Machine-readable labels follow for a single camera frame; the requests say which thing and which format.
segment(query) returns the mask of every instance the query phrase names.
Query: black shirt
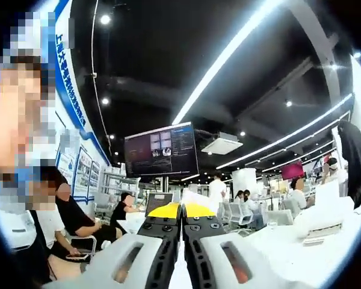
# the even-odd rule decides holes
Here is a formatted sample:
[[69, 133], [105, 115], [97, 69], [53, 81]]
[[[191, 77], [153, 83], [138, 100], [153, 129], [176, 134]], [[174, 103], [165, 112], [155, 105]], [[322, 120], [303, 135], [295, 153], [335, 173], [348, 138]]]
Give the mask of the black shirt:
[[111, 216], [110, 225], [116, 224], [116, 220], [126, 220], [126, 212], [125, 212], [126, 204], [124, 202], [119, 202], [115, 207], [113, 215]]
[[72, 196], [66, 202], [56, 197], [56, 204], [59, 209], [61, 220], [70, 235], [76, 235], [75, 231], [81, 227], [92, 227], [95, 225], [75, 202]]

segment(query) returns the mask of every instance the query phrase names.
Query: cable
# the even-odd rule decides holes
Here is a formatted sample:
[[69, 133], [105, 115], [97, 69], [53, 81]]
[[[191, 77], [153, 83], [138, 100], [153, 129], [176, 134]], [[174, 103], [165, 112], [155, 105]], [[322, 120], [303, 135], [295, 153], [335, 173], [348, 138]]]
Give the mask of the cable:
[[94, 90], [95, 90], [97, 108], [99, 109], [100, 119], [101, 119], [101, 121], [102, 121], [104, 133], [106, 134], [106, 138], [107, 138], [107, 141], [108, 141], [108, 151], [110, 152], [110, 157], [112, 157], [113, 154], [111, 153], [111, 142], [110, 142], [110, 139], [108, 138], [106, 126], [104, 125], [102, 110], [100, 109], [99, 97], [97, 96], [96, 81], [95, 81], [95, 77], [96, 77], [96, 76], [95, 76], [95, 68], [94, 68], [94, 30], [95, 30], [95, 18], [96, 18], [96, 12], [97, 12], [97, 5], [98, 5], [98, 3], [99, 3], [99, 0], [96, 0], [95, 10], [94, 10], [94, 17], [93, 17], [93, 19], [92, 19], [92, 31], [91, 31], [91, 68], [92, 68], [92, 80], [93, 80], [93, 83], [94, 83]]

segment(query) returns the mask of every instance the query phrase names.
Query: black ceiling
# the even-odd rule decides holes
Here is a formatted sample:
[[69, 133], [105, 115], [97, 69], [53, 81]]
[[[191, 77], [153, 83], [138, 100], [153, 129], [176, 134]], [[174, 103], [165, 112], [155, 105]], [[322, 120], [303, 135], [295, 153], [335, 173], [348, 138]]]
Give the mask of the black ceiling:
[[[71, 18], [75, 20], [75, 48], [72, 59], [85, 110], [108, 151], [100, 121], [91, 74], [91, 26], [94, 2], [73, 0]], [[111, 102], [102, 115], [111, 141], [114, 163], [123, 161], [123, 139], [127, 135], [171, 125], [195, 86], [259, 6], [259, 1], [99, 1], [94, 30], [94, 67], [99, 99]], [[111, 23], [100, 24], [103, 14]], [[327, 27], [327, 34], [335, 30]], [[342, 41], [335, 47], [336, 57], [347, 55]], [[312, 64], [299, 77], [297, 68]], [[281, 138], [323, 114], [330, 98], [318, 57], [295, 17], [285, 8], [275, 9], [233, 53], [200, 95], [183, 121], [196, 129], [200, 171], [232, 161]], [[342, 96], [351, 90], [350, 71], [338, 72]], [[293, 106], [287, 108], [289, 99]], [[313, 134], [350, 106], [332, 114], [283, 146], [223, 169], [229, 173], [295, 141]], [[207, 131], [223, 131], [239, 136], [243, 146], [225, 155], [202, 153]], [[262, 170], [271, 163], [282, 163], [312, 150], [316, 143], [332, 139], [330, 130], [316, 135], [292, 149], [253, 166]]]

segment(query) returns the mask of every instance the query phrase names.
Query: smartphone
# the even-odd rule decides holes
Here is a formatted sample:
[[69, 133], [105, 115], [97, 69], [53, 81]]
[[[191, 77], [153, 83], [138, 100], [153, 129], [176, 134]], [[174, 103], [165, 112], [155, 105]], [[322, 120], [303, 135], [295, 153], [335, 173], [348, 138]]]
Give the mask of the smartphone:
[[69, 260], [85, 260], [88, 256], [88, 253], [80, 253], [76, 255], [67, 255], [66, 258]]

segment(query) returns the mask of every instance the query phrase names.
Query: monitor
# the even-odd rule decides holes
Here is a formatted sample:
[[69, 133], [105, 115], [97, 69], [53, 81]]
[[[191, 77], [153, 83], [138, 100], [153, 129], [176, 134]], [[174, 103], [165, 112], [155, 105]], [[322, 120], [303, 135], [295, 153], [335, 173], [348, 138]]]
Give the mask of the monitor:
[[146, 217], [153, 210], [166, 206], [173, 201], [173, 193], [149, 193], [146, 205]]
[[194, 130], [190, 122], [125, 138], [127, 177], [198, 174]]
[[301, 162], [288, 164], [287, 166], [282, 167], [281, 171], [282, 171], [282, 179], [292, 179], [304, 175], [303, 166]]

